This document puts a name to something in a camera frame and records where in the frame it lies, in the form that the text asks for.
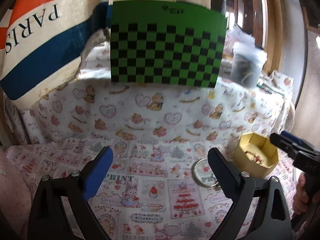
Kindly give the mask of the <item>person's right hand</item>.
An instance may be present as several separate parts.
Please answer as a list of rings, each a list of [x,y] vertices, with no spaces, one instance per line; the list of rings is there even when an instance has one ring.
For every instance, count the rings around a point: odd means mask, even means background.
[[[296,193],[293,198],[293,211],[295,214],[300,215],[308,210],[308,195],[305,191],[305,173],[302,172],[298,178],[298,183],[296,185]]]

